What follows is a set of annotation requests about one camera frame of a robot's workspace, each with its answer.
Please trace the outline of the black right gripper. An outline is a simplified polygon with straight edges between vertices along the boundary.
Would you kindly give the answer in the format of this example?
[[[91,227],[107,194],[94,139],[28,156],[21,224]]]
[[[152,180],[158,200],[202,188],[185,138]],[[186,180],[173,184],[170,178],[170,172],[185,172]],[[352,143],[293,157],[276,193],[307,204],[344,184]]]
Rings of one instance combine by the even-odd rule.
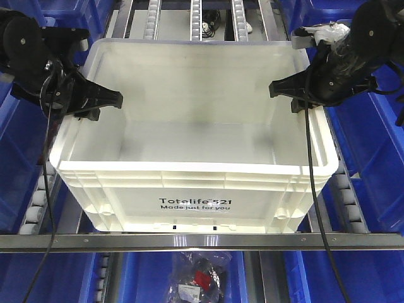
[[[268,87],[271,98],[293,98],[292,113],[319,106],[340,105],[366,91],[376,92],[371,74],[387,65],[403,79],[403,1],[367,1],[353,15],[349,34],[331,48],[328,57]],[[311,102],[297,98],[310,98]]]

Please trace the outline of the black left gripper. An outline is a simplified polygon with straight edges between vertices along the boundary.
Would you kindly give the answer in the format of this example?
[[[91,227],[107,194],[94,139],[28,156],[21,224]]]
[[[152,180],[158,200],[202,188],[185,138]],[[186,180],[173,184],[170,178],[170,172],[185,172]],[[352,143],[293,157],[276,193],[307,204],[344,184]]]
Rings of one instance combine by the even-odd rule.
[[[35,18],[1,9],[1,74],[11,95],[39,106],[46,116],[98,121],[101,107],[122,107],[122,94],[87,80],[74,55],[90,33],[84,28],[42,27]]]

